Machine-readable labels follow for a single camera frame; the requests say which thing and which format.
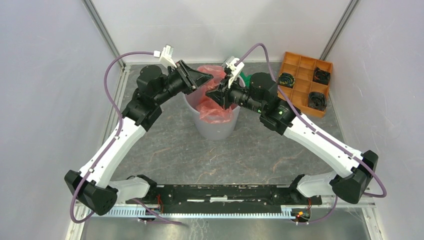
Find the red plastic trash bag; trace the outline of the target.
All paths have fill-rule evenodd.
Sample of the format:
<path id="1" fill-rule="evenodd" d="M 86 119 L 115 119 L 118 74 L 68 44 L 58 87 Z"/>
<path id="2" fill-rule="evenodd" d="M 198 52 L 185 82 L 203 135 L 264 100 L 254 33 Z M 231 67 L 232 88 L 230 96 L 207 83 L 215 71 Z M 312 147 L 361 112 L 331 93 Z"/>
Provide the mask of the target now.
<path id="1" fill-rule="evenodd" d="M 211 80 L 201 86 L 199 100 L 195 102 L 195 109 L 199 112 L 199 119 L 207 124 L 224 124 L 233 120 L 234 114 L 231 108 L 224 108 L 222 95 L 218 89 L 221 80 L 226 76 L 224 69 L 219 65 L 201 65 L 199 72 L 213 76 Z"/>

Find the grey plastic trash bin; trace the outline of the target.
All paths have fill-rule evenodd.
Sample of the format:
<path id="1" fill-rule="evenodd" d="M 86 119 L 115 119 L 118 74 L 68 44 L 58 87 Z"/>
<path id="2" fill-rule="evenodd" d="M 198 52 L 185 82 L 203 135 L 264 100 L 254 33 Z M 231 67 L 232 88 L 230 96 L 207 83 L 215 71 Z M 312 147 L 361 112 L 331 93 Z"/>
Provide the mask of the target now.
<path id="1" fill-rule="evenodd" d="M 224 140 L 229 137 L 235 129 L 241 110 L 236 104 L 224 109 L 206 96 L 206 91 L 217 87 L 222 78 L 222 74 L 217 74 L 198 90 L 182 95 L 198 132 L 208 140 Z"/>

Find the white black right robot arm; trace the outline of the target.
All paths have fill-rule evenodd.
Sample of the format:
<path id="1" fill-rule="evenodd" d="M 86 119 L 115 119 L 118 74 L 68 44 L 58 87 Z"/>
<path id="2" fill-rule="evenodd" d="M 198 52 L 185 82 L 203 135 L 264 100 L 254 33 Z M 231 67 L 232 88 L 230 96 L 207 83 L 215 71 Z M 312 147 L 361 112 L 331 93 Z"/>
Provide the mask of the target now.
<path id="1" fill-rule="evenodd" d="M 302 204 L 308 198 L 335 195 L 350 204 L 357 204 L 373 179 L 378 155 L 347 146 L 316 126 L 297 108 L 278 97 L 278 84 L 268 73 L 251 76 L 249 87 L 222 80 L 206 96 L 227 109 L 231 105 L 259 113 L 260 122 L 269 130 L 285 136 L 314 153 L 332 171 L 318 175 L 299 175 L 289 189 L 289 199 Z"/>

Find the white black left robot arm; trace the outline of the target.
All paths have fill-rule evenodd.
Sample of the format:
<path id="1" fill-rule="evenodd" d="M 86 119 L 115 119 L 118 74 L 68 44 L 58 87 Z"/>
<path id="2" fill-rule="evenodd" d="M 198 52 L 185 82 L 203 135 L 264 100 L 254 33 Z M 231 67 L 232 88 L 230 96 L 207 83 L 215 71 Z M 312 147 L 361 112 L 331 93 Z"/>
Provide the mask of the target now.
<path id="1" fill-rule="evenodd" d="M 80 170 L 69 170 L 64 180 L 73 200 L 84 204 L 98 216 L 107 214 L 115 204 L 140 199 L 153 203 L 157 190 L 142 177 L 111 181 L 111 177 L 133 145 L 141 139 L 162 114 L 161 105 L 179 93 L 191 94 L 212 80 L 211 74 L 189 67 L 179 60 L 167 73 L 157 65 L 143 67 L 136 80 L 131 101 L 107 142 Z"/>

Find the green cloth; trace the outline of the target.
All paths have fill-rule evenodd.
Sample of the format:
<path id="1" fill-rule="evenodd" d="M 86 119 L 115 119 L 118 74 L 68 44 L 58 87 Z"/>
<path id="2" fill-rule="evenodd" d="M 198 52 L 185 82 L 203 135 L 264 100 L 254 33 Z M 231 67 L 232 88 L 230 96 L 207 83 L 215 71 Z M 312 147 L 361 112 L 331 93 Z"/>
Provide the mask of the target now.
<path id="1" fill-rule="evenodd" d="M 243 72 L 240 72 L 239 77 L 244 80 L 246 78 L 246 75 Z"/>

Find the orange compartment tray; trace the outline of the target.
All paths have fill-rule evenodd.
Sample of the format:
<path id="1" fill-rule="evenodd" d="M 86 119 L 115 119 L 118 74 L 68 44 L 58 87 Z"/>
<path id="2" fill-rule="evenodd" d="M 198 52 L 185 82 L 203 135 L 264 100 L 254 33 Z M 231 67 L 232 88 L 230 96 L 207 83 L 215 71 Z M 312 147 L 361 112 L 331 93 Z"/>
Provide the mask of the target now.
<path id="1" fill-rule="evenodd" d="M 322 118 L 329 107 L 333 66 L 329 61 L 287 51 L 275 79 L 302 113 Z"/>

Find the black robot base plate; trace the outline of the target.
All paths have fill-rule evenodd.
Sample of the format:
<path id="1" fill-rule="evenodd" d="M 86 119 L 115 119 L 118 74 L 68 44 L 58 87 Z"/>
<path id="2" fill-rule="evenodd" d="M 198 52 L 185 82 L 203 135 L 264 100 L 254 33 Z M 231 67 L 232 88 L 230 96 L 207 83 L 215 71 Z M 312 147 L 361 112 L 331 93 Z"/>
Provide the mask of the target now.
<path id="1" fill-rule="evenodd" d="M 164 184 L 151 187 L 140 202 L 160 206 L 163 214 L 267 214 L 281 212 L 282 206 L 303 208 L 323 201 L 288 185 Z"/>

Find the aluminium corner post left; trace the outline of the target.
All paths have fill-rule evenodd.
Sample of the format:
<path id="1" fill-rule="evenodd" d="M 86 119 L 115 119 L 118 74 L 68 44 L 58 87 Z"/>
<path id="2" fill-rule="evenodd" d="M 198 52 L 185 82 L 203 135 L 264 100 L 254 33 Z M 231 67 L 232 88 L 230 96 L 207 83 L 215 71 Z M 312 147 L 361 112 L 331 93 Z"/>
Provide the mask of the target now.
<path id="1" fill-rule="evenodd" d="M 109 49 L 110 53 L 113 55 L 114 58 L 120 56 L 120 52 L 114 43 L 109 31 L 107 30 L 107 27 L 102 20 L 98 10 L 95 7 L 95 4 L 92 0 L 82 0 L 82 3 L 84 4 L 88 14 L 90 15 L 91 19 L 93 20 L 98 32 L 100 33 L 102 39 L 107 45 L 107 48 Z"/>

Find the aluminium corner post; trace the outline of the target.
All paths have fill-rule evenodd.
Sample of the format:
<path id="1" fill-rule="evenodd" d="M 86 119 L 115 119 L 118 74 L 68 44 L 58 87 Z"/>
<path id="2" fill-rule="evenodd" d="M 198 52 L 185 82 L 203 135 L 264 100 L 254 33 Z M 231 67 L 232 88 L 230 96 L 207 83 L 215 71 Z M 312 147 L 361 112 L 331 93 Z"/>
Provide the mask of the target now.
<path id="1" fill-rule="evenodd" d="M 342 34 L 342 31 L 348 24 L 352 14 L 354 13 L 355 9 L 357 8 L 358 4 L 360 3 L 360 0 L 350 0 L 347 7 L 345 8 L 342 16 L 340 17 L 337 25 L 335 26 L 329 40 L 327 41 L 319 59 L 322 61 L 325 61 L 327 57 L 329 56 L 330 52 L 332 51 L 334 45 L 336 44 L 337 40 L 339 39 L 340 35 Z"/>
<path id="2" fill-rule="evenodd" d="M 91 19 L 93 20 L 98 32 L 100 33 L 102 39 L 107 45 L 107 48 L 109 49 L 110 53 L 113 55 L 114 58 L 120 56 L 120 52 L 114 43 L 109 31 L 107 30 L 107 27 L 102 20 L 98 10 L 95 7 L 95 4 L 92 0 L 82 0 L 82 3 L 84 4 L 88 14 L 90 15 Z"/>

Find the aluminium corner post right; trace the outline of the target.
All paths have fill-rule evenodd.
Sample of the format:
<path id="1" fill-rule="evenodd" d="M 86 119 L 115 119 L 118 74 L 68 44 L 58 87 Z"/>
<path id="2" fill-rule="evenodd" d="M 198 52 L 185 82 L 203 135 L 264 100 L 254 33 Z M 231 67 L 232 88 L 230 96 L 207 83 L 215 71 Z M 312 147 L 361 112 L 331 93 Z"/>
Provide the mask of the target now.
<path id="1" fill-rule="evenodd" d="M 329 56 L 330 52 L 332 51 L 334 45 L 336 44 L 337 40 L 339 39 L 340 35 L 342 34 L 342 31 L 348 24 L 352 14 L 354 13 L 355 9 L 357 8 L 358 4 L 360 3 L 360 0 L 350 0 L 347 7 L 345 8 L 342 16 L 340 17 L 337 25 L 335 26 L 329 40 L 327 41 L 319 59 L 322 61 L 325 61 L 327 57 Z"/>

